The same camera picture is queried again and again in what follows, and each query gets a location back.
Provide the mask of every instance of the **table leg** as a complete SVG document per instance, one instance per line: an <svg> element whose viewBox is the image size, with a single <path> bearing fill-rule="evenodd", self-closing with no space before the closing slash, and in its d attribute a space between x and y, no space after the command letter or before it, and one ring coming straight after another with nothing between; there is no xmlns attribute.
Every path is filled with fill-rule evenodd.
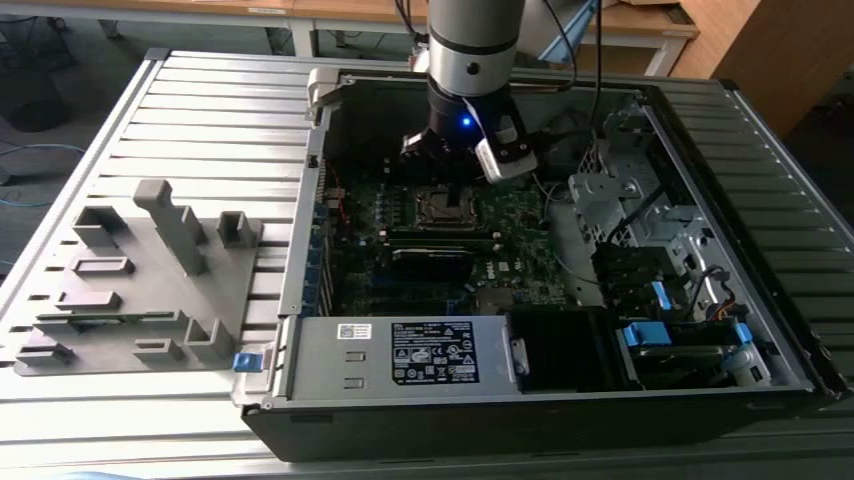
<svg viewBox="0 0 854 480"><path fill-rule="evenodd" d="M291 18L291 32L294 33L294 50L298 57L318 56L318 31L310 18Z"/></svg>
<svg viewBox="0 0 854 480"><path fill-rule="evenodd" d="M119 38L122 38L118 20L99 20L98 23L102 25L102 31L105 32L105 35L109 39L118 40Z"/></svg>
<svg viewBox="0 0 854 480"><path fill-rule="evenodd" d="M682 37L665 40L662 47L656 51L656 55L644 74L654 77L669 76L686 43L688 40Z"/></svg>

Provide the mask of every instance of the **workbench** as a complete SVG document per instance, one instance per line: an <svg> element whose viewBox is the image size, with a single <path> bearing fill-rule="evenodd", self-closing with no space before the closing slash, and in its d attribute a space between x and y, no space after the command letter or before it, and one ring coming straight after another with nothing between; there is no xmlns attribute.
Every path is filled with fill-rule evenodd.
<svg viewBox="0 0 854 480"><path fill-rule="evenodd" d="M417 28L425 31L426 1L417 0L413 10ZM287 28L301 57L318 55L318 30L406 33L393 0L3 0L0 13ZM698 35L697 27L674 23L660 7L621 4L602 15L604 44L622 49L625 54L621 60L620 50L608 52L606 71L669 75L688 41ZM582 42L593 45L594 41L589 30ZM582 67L588 65L588 54L582 47Z"/></svg>
<svg viewBox="0 0 854 480"><path fill-rule="evenodd" d="M774 472L782 476L793 468L785 460L805 457L816 459L812 467L806 460L798 463L805 472L806 468L814 472L818 462L837 465L836 471L850 469L850 402L810 418L762 422L701 445L548 456L290 464L275 458L241 420L230 399L235 374L229 370L18 376L11 365L31 333L32 312L47 302L43 296L51 293L50 285L63 275L74 250L68 246L78 238L70 228L73 220L86 205L111 205L123 215L146 215L131 200L142 178L169 178L177 203L191 206L199 218L241 210L265 222L241 343L274 339L295 214L294 186L311 128L305 116L306 85L309 72L323 65L407 70L398 62L179 51L149 55L0 289L0 476L44 478L98 471L146 478L453 478L570 470L585 475L592 469L620 468L636 478L673 478L690 472L693 478L714 479L744 476L750 468L760 476ZM564 72L544 70L518 74L569 78ZM640 79L621 77L620 81ZM844 228L838 226L842 220L749 112L744 96L710 81L644 81L668 96L740 211L761 213L754 215L760 220L756 234L772 242L769 248L777 248L784 263L776 265L821 268L814 267L812 256L833 261L833 249L844 248L833 233ZM785 235L770 236L781 233L774 228L781 228L777 222L785 219L780 214L789 213L785 208L792 205L781 199L806 202L804 191L810 192L809 208L830 212L822 221L837 226L826 231L814 224L786 223ZM778 215L768 214L770 208L778 209L773 212ZM813 272L805 281L828 284L822 275ZM850 299L809 297L802 301L812 322L838 320L814 323L814 327L825 339L834 340L828 347L840 371L850 377L852 336L850 332L842 335L850 328L845 323Z"/></svg>

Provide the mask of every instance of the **aluminum extrusion table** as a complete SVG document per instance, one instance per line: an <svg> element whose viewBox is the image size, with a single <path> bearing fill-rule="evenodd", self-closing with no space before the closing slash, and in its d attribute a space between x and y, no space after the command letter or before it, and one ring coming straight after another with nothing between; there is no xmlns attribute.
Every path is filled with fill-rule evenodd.
<svg viewBox="0 0 854 480"><path fill-rule="evenodd" d="M11 368L30 335L38 296L66 266L63 241L81 207L123 214L141 178L167 177L199 217L242 210L265 221L243 343L273 340L301 166L306 160L306 83L319 65L405 70L389 62L153 51L0 289L0 477L99 471L135 477L213 478L489 475L629 469L636 478L814 475L854 464L854 407L766 422L704 445L407 462L289 464L253 435L230 400L230 371L19 377ZM560 77L552 71L521 73ZM650 79L622 77L621 81ZM730 192L746 223L774 249L773 265L854 376L854 274L840 252L849 229L741 94L709 81L657 79ZM589 478L577 472L574 478Z"/></svg>

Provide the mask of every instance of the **wooden desk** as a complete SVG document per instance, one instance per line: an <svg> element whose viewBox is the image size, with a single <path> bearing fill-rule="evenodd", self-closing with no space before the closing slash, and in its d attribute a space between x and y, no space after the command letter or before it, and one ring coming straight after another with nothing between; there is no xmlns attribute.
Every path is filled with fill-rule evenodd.
<svg viewBox="0 0 854 480"><path fill-rule="evenodd" d="M427 2L413 3L413 20L426 30ZM0 0L0 13L98 20L202 23L289 28L298 56L317 56L317 31L406 33L394 0ZM670 21L660 7L616 5L604 13L604 43L613 72L668 75L698 29ZM593 32L584 43L594 43ZM589 64L582 48L580 64Z"/></svg>
<svg viewBox="0 0 854 480"><path fill-rule="evenodd" d="M782 137L854 61L854 1L682 0L704 29L674 76L734 80Z"/></svg>
<svg viewBox="0 0 854 480"><path fill-rule="evenodd" d="M0 13L286 28L293 6L294 0L0 0Z"/></svg>
<svg viewBox="0 0 854 480"><path fill-rule="evenodd" d="M426 0L413 2L413 23L421 31L426 31L427 10ZM406 33L394 0L295 0L291 16L295 38L313 35L315 30ZM616 47L610 49L614 73L669 75L688 40L700 32L694 25L673 23L657 6L616 5L602 12L602 25L604 44ZM592 26L582 40L586 45L596 43L593 29ZM311 42L303 45L306 43L311 50L298 47L297 54L314 56L314 45ZM590 64L589 57L590 49L582 48L582 68Z"/></svg>

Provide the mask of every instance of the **warning label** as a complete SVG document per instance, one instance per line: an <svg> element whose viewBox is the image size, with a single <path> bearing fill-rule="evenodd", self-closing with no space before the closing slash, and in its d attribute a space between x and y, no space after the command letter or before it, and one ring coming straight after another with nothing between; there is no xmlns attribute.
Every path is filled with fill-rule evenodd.
<svg viewBox="0 0 854 480"><path fill-rule="evenodd" d="M393 323L391 360L398 385L478 383L471 322Z"/></svg>

